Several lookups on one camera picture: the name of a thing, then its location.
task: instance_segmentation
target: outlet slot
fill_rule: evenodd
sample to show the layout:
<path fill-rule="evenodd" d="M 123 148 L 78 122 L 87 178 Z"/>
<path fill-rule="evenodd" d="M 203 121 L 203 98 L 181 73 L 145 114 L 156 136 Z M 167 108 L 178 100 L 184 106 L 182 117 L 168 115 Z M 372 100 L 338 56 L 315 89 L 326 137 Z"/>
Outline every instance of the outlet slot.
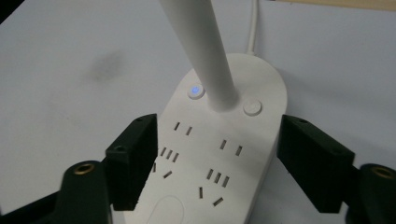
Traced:
<path fill-rule="evenodd" d="M 204 190 L 202 187 L 199 188 L 199 198 L 203 199 L 204 198 Z"/>
<path fill-rule="evenodd" d="M 209 173 L 207 173 L 206 179 L 210 179 L 210 177 L 212 176 L 212 174 L 213 174 L 213 170 L 210 169 L 210 170 L 209 170 Z"/>
<path fill-rule="evenodd" d="M 238 149 L 236 150 L 235 155 L 236 155 L 236 156 L 239 156 L 239 155 L 241 154 L 241 151 L 242 151 L 242 147 L 239 146 Z"/>
<path fill-rule="evenodd" d="M 190 127 L 190 128 L 187 130 L 187 132 L 186 132 L 186 135 L 187 135 L 187 136 L 190 135 L 191 130 L 192 130 L 192 127 Z"/>
<path fill-rule="evenodd" d="M 163 151 L 161 152 L 161 156 L 163 156 L 163 154 L 165 153 L 165 151 L 166 151 L 166 147 L 163 148 Z"/>
<path fill-rule="evenodd" d="M 180 125 L 180 122 L 178 122 L 174 128 L 175 131 L 177 131 L 178 125 Z"/>
<path fill-rule="evenodd" d="M 171 174 L 172 174 L 172 171 L 169 171 L 168 173 L 166 173 L 166 175 L 163 176 L 163 178 L 165 179 L 166 177 L 168 177 Z"/>
<path fill-rule="evenodd" d="M 227 143 L 227 140 L 223 140 L 223 142 L 221 143 L 220 149 L 224 149 L 226 143 Z"/>
<path fill-rule="evenodd" d="M 224 201 L 222 198 L 217 199 L 215 202 L 213 202 L 213 206 L 217 206 L 219 203 L 222 203 Z"/>
<path fill-rule="evenodd" d="M 215 183 L 216 183 L 216 184 L 219 183 L 220 177 L 221 177 L 221 173 L 218 173 L 218 174 L 216 175 L 216 179 L 215 179 Z"/>
<path fill-rule="evenodd" d="M 166 159 L 167 159 L 167 160 L 169 160 L 169 158 L 171 158 L 172 152 L 173 152 L 172 150 L 170 150 L 170 151 L 168 152 L 168 155 L 166 156 Z"/>
<path fill-rule="evenodd" d="M 224 179 L 223 185 L 222 185 L 224 188 L 227 187 L 227 184 L 228 184 L 229 180 L 230 180 L 230 177 L 226 176 L 225 179 Z"/>
<path fill-rule="evenodd" d="M 178 153 L 176 153 L 175 157 L 173 158 L 172 162 L 175 162 L 177 160 Z"/>

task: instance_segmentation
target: white pole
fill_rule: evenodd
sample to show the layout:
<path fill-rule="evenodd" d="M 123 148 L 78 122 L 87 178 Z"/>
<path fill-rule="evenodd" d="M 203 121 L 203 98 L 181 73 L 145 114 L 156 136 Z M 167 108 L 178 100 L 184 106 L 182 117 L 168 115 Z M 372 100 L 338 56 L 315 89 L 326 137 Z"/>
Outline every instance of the white pole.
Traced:
<path fill-rule="evenodd" d="M 217 111 L 234 107 L 238 94 L 210 0 L 160 0 L 178 39 Z"/>

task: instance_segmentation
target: blue indicator light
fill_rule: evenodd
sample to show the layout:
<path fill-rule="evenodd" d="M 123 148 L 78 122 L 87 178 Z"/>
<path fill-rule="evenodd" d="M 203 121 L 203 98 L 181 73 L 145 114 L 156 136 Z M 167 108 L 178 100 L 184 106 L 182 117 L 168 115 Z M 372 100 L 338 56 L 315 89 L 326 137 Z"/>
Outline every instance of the blue indicator light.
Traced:
<path fill-rule="evenodd" d="M 196 94 L 199 92 L 199 87 L 192 87 L 191 92 Z"/>

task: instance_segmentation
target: power strip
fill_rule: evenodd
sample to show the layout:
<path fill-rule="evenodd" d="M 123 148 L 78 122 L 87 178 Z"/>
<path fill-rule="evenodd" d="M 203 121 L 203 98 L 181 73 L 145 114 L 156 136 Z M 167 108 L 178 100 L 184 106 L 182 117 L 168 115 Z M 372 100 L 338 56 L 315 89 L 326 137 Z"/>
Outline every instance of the power strip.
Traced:
<path fill-rule="evenodd" d="M 287 92 L 279 73 L 229 54 L 238 104 L 216 112 L 191 70 L 159 119 L 159 151 L 127 224 L 248 222 L 274 154 Z"/>

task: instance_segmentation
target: round button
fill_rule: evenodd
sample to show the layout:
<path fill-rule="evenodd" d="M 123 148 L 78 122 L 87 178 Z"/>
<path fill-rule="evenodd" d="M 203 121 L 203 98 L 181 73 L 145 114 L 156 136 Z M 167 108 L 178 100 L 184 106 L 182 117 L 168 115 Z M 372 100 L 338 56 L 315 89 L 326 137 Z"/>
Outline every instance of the round button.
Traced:
<path fill-rule="evenodd" d="M 244 112 L 248 116 L 257 116 L 262 112 L 262 103 L 256 99 L 249 99 L 244 103 Z"/>
<path fill-rule="evenodd" d="M 201 84 L 194 84 L 189 87 L 188 95 L 192 100 L 198 100 L 205 94 L 205 89 Z"/>

